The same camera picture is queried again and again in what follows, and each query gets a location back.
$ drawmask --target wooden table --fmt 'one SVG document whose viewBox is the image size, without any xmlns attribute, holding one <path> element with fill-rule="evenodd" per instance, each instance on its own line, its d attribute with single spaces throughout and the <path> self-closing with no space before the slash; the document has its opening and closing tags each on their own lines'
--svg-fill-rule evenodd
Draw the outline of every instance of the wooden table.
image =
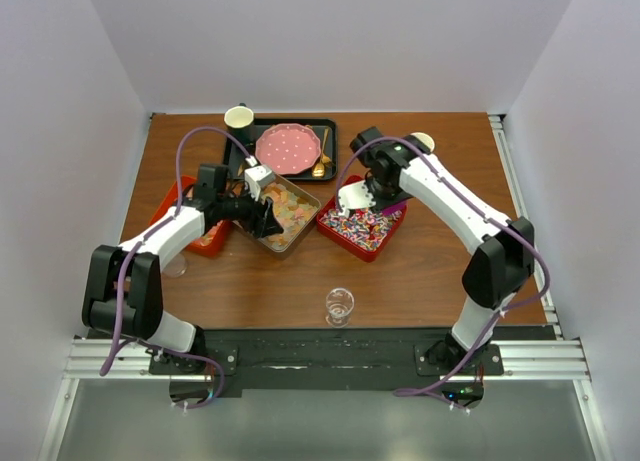
<svg viewBox="0 0 640 461">
<path fill-rule="evenodd" d="M 338 124 L 339 164 L 351 155 L 349 142 L 370 126 L 404 136 L 424 131 L 436 141 L 435 153 L 480 198 L 515 216 L 504 171 L 486 114 L 482 113 L 331 113 Z M 221 115 L 153 117 L 131 198 L 123 239 L 147 227 L 175 180 L 175 151 L 190 129 L 223 127 Z M 224 139 L 196 134 L 182 157 L 183 174 L 194 175 L 203 162 L 220 162 Z M 359 163 L 350 172 L 364 174 Z M 335 182 L 301 183 L 325 203 Z M 163 279 L 165 309 L 204 328 L 322 327 L 324 299 L 334 287 L 350 289 L 356 299 L 352 326 L 452 325 L 465 293 L 462 273 L 469 255 L 457 237 L 416 200 L 404 224 L 380 257 L 367 264 L 315 229 L 286 260 L 264 252 L 253 240 L 232 231 L 217 257 L 185 252 L 189 267 L 178 279 Z M 534 292 L 529 281 L 517 299 Z M 507 324 L 545 323 L 540 303 L 510 313 Z"/>
</svg>

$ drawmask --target metal tray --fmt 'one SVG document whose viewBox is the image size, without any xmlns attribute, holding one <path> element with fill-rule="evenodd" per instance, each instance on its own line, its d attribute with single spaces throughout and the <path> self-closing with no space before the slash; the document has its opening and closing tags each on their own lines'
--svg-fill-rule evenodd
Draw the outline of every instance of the metal tray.
<svg viewBox="0 0 640 461">
<path fill-rule="evenodd" d="M 291 181 L 287 181 L 282 176 L 276 175 L 276 180 L 274 182 L 283 185 L 284 187 L 287 188 L 287 191 L 295 194 L 299 198 L 304 198 L 311 206 L 315 207 L 315 212 L 313 213 L 311 218 L 309 218 L 309 221 L 307 221 L 307 224 L 305 224 L 302 227 L 302 229 L 298 231 L 298 234 L 296 234 L 293 238 L 291 238 L 291 240 L 289 241 L 289 244 L 287 244 L 286 246 L 283 246 L 282 249 L 275 249 L 266 240 L 262 238 L 256 239 L 250 234 L 248 234 L 244 229 L 240 228 L 237 221 L 234 221 L 234 224 L 238 226 L 242 234 L 256 241 L 258 244 L 260 244 L 260 246 L 262 246 L 263 249 L 273 254 L 277 258 L 284 259 L 287 256 L 289 256 L 291 252 L 295 249 L 295 247 L 298 244 L 300 244 L 300 241 L 302 241 L 302 239 L 307 234 L 309 234 L 309 231 L 311 231 L 311 229 L 313 228 L 313 224 L 316 221 L 316 216 L 318 215 L 318 211 L 320 211 L 320 208 L 322 207 L 322 203 L 317 198 L 307 193 L 304 189 L 300 188 L 299 186 L 296 186 Z"/>
<path fill-rule="evenodd" d="M 326 166 L 326 170 L 324 176 L 322 178 L 314 178 L 311 175 L 311 170 L 313 168 L 307 169 L 300 174 L 291 174 L 284 176 L 286 179 L 290 181 L 329 181 L 333 179 L 336 174 L 338 174 L 338 131 L 336 127 L 336 123 L 331 119 L 326 118 L 256 118 L 254 121 L 255 129 L 256 129 L 256 141 L 262 133 L 264 133 L 267 129 L 275 124 L 281 123 L 298 123 L 303 126 L 311 126 L 313 132 L 320 138 L 324 136 L 324 130 L 329 129 L 329 135 L 327 137 L 327 145 L 324 148 L 324 154 L 331 158 L 333 161 L 332 165 Z M 255 144 L 251 146 L 247 146 L 247 149 L 251 154 L 255 152 Z M 233 179 L 240 179 L 242 174 L 238 174 L 240 172 L 240 167 L 243 165 L 244 157 L 242 152 L 236 147 L 234 143 L 227 140 L 227 143 L 224 147 L 224 156 L 222 158 L 222 163 L 229 166 L 229 172 L 232 173 Z"/>
</svg>

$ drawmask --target black tray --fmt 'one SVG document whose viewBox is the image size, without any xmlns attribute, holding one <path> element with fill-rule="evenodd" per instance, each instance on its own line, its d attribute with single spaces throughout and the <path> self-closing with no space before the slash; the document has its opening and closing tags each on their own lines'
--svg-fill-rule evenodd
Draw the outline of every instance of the black tray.
<svg viewBox="0 0 640 461">
<path fill-rule="evenodd" d="M 322 141 L 324 136 L 324 130 L 329 129 L 327 136 L 327 144 L 324 147 L 324 154 L 331 158 L 332 165 L 325 166 L 325 173 L 322 178 L 314 178 L 311 176 L 313 168 L 309 168 L 300 174 L 288 174 L 284 176 L 290 181 L 329 181 L 338 174 L 338 133 L 336 123 L 326 118 L 256 118 L 254 121 L 256 127 L 256 140 L 262 136 L 267 129 L 274 124 L 281 123 L 297 123 L 303 126 L 311 126 L 313 132 Z M 247 146 L 247 149 L 251 154 L 255 152 L 255 145 Z M 233 179 L 240 179 L 242 175 L 238 176 L 238 170 L 244 162 L 244 156 L 238 147 L 227 139 L 227 143 L 224 147 L 224 156 L 222 163 L 229 166 L 229 172 Z"/>
</svg>

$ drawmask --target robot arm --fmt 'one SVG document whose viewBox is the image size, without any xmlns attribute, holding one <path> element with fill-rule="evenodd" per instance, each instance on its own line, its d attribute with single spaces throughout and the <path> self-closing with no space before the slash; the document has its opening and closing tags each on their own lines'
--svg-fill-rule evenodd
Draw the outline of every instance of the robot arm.
<svg viewBox="0 0 640 461">
<path fill-rule="evenodd" d="M 260 199 L 261 189 L 275 179 L 271 169 L 247 159 L 244 171 L 248 192 L 227 193 L 228 169 L 201 165 L 193 196 L 133 239 L 117 247 L 100 246 L 92 254 L 82 321 L 85 326 L 112 333 L 116 315 L 116 283 L 127 253 L 142 243 L 128 268 L 122 334 L 146 340 L 174 351 L 206 354 L 202 330 L 163 309 L 160 274 L 167 263 L 189 243 L 220 221 L 236 220 L 256 238 L 282 233 L 273 215 L 270 198 Z"/>
<path fill-rule="evenodd" d="M 351 148 L 358 151 L 380 137 L 382 133 L 370 128 L 358 135 Z M 462 313 L 443 342 L 425 353 L 432 363 L 451 368 L 471 349 L 495 312 L 508 304 L 533 274 L 531 253 L 487 219 L 510 226 L 531 244 L 534 230 L 527 219 L 521 217 L 512 222 L 453 177 L 432 154 L 432 140 L 427 135 L 414 133 L 403 139 L 421 151 L 435 169 L 399 143 L 379 144 L 358 156 L 370 168 L 366 179 L 340 189 L 338 200 L 346 214 L 364 207 L 392 211 L 398 203 L 415 197 L 453 230 L 472 255 L 462 276 L 467 292 Z M 480 208 L 484 217 L 454 194 L 448 184 Z M 486 345 L 492 333 L 491 329 L 484 334 L 480 346 Z"/>
</svg>

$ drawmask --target black cup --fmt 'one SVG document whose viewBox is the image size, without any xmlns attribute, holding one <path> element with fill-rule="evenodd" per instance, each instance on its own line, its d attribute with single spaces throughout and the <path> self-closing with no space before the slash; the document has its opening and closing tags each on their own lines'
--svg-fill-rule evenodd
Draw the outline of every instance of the black cup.
<svg viewBox="0 0 640 461">
<path fill-rule="evenodd" d="M 227 125 L 227 132 L 244 146 L 252 146 L 256 142 L 254 119 L 253 111 L 247 108 L 244 103 L 240 103 L 224 113 L 224 124 Z"/>
</svg>

